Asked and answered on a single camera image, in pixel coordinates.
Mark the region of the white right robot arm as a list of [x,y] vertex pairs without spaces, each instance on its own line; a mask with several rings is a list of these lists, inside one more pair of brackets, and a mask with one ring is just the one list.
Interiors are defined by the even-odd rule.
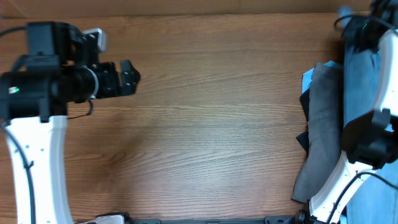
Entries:
[[397,2],[339,10],[340,68],[318,63],[309,86],[309,155],[292,223],[397,222]]

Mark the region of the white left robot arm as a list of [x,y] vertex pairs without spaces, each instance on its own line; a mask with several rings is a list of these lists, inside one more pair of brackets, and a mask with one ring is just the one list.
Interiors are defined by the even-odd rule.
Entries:
[[64,144],[68,104],[129,96],[140,73],[129,60],[100,62],[107,36],[64,22],[22,26],[28,52],[1,75],[1,129],[9,149],[19,223],[71,223]]

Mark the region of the light blue denim jeans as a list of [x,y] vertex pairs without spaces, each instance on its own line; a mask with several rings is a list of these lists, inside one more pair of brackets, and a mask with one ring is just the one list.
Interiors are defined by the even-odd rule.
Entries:
[[[344,60],[344,123],[367,113],[375,100],[379,82],[379,55],[355,52],[346,43]],[[397,191],[369,176],[346,206],[346,222],[397,223]]]

